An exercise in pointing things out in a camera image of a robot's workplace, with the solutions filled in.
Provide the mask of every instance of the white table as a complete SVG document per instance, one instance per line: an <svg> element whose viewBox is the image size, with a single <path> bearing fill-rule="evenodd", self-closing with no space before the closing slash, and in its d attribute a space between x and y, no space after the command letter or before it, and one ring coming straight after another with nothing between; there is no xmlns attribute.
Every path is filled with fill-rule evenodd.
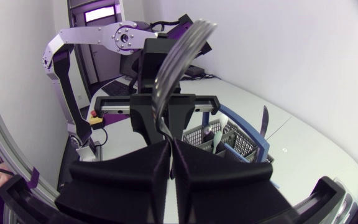
<svg viewBox="0 0 358 224"><path fill-rule="evenodd" d="M129 83L122 77L117 80ZM269 124L265 137L270 144L269 154L275 159L272 180L280 186L279 191L291 205L307 198L318 179L325 175L332 179L338 177L358 202L358 165L312 127L277 106L222 80L185 81L181 82L181 89L182 93L218 96L221 104L242 116L258 131L263 106L267 106ZM97 96L107 94L99 90L91 100L90 111ZM219 119L219 116L220 113L210 116L210 121ZM200 125L201 118L201 113L194 113L188 129ZM130 119L106 126L105 130L109 134L109 141L103 146L103 160L114 159L146 146L143 137L132 132ZM105 133L95 130L92 138L104 142ZM178 223L174 180L168 181L164 222Z"/></svg>

